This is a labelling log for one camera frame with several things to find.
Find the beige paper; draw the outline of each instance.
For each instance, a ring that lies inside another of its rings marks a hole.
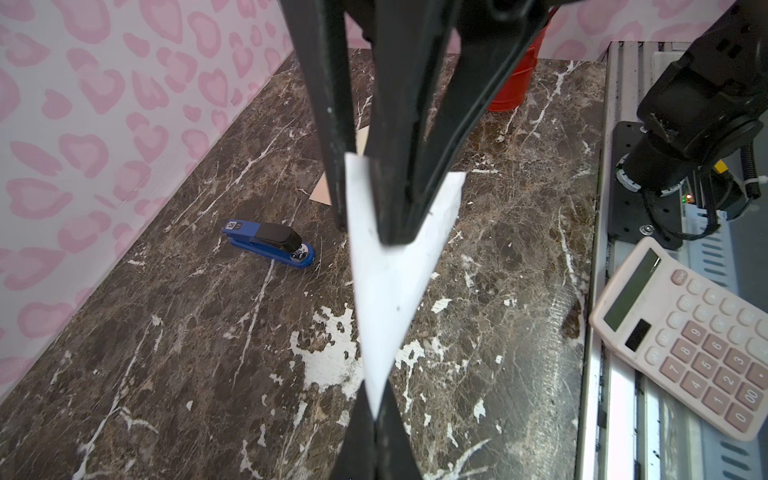
[[[362,155],[362,151],[366,149],[366,142],[368,141],[368,127],[365,126],[359,129],[355,133],[355,144],[357,146],[357,154]],[[320,202],[321,204],[330,205],[331,196],[328,191],[328,181],[326,180],[326,174],[323,172],[323,176],[315,185],[315,190],[312,190],[310,200]]]

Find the paper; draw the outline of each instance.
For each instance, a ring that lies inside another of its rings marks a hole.
[[[421,303],[461,205],[465,173],[446,177],[416,239],[386,247],[379,242],[368,159],[348,153],[346,209],[355,310],[366,394],[375,418],[395,354]]]
[[[359,129],[355,133],[355,145],[357,146],[357,154],[362,155],[362,151],[366,149],[366,143],[368,142],[368,126]],[[330,205],[331,195],[328,191],[328,180],[326,180],[326,174],[323,172],[322,177],[315,185],[315,190],[312,190],[310,200],[314,202],[320,202],[321,204]]]

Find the calculator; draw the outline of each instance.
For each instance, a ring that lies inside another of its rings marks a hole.
[[[622,359],[722,433],[755,438],[768,415],[768,315],[645,237],[589,317]]]

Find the black mounting plate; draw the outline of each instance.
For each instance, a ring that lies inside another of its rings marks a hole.
[[[611,148],[611,197],[608,211],[608,238],[622,242],[637,243],[645,236],[640,227],[650,225],[651,221],[643,205],[643,194],[631,192],[624,188],[616,178],[616,166],[621,158],[628,154],[634,145],[640,141],[644,133],[640,130],[642,123],[620,121],[616,124]],[[682,231],[680,214],[680,194],[666,197],[654,197],[650,200],[650,208],[654,217],[666,228],[672,231]],[[683,246],[679,238],[655,230],[652,237],[667,250],[678,250]]]

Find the marble table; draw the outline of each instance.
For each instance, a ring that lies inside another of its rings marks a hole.
[[[372,62],[350,58],[359,127]],[[462,209],[391,374],[425,478],[573,477],[604,74],[540,61],[458,156]],[[347,238],[308,200],[322,172],[292,56],[0,406],[0,478],[327,478],[362,364]],[[315,263],[233,248],[230,217],[293,226]]]

